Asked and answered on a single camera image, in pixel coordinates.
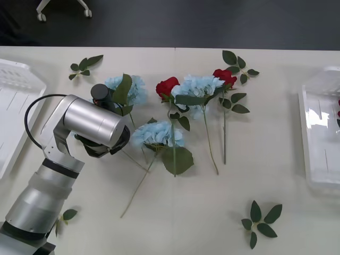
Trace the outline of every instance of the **red rose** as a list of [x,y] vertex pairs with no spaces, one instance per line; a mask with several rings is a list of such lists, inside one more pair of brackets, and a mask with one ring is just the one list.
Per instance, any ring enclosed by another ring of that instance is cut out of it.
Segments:
[[180,83],[176,77],[171,77],[166,81],[161,81],[159,84],[157,84],[156,93],[159,94],[162,99],[165,99],[162,94],[170,96],[172,88],[179,84]]
[[217,69],[214,71],[213,76],[219,78],[222,81],[225,81],[224,84],[231,84],[232,87],[237,80],[237,77],[232,77],[232,73],[229,70]]

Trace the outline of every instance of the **plastic crate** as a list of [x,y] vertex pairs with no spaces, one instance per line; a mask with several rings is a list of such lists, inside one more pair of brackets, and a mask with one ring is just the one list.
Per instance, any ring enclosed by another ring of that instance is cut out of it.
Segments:
[[[0,59],[0,179],[11,171],[27,138],[23,121],[28,106],[45,91],[46,85],[31,67]],[[31,109],[30,128],[42,105],[40,102]]]
[[340,67],[327,67],[299,92],[306,176],[314,188],[340,190]]

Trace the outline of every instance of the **dark gray floor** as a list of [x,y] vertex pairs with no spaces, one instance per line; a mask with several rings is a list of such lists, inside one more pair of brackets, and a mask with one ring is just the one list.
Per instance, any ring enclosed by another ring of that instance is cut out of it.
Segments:
[[340,49],[338,0],[0,0],[43,46]]

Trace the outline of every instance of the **silver metal cylinder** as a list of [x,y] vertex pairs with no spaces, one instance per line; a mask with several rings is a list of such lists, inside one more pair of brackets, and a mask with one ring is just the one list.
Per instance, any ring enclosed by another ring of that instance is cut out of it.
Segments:
[[65,113],[64,126],[93,142],[113,147],[121,136],[123,117],[78,98]]
[[74,181],[41,165],[6,215],[6,221],[24,231],[49,232]]

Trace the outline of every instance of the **white table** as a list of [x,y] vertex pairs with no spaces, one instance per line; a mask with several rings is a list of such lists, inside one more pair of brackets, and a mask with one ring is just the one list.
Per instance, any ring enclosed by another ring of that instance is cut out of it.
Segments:
[[[123,219],[124,210],[144,172],[122,153],[93,159],[82,145],[70,141],[74,156],[84,161],[64,209],[81,208],[79,215],[57,239],[56,254],[338,254],[340,205],[337,197],[313,192],[304,173],[298,89],[302,82],[327,65],[340,65],[340,52],[235,49],[249,67],[261,74],[240,86],[246,91],[247,116],[228,122],[227,165],[222,163],[222,115],[209,116],[213,151],[220,176],[209,157],[203,121],[192,121],[185,132],[195,166],[173,178],[156,162]],[[89,78],[68,80],[69,66],[84,57],[104,54]],[[149,100],[134,109],[137,125],[151,117],[166,119],[156,84],[186,74],[211,75],[226,68],[221,49],[173,48],[25,48],[1,47],[0,58],[29,64],[48,81],[49,92],[90,97],[93,84],[107,77],[140,75]],[[35,136],[59,98],[44,104],[33,129]],[[210,107],[217,108],[211,102]],[[143,163],[140,150],[128,151]],[[27,141],[6,182],[0,185],[0,219],[43,161],[43,154]],[[258,234],[249,248],[241,219],[249,217],[255,199],[266,214],[283,204],[272,225],[278,234],[268,239]]]

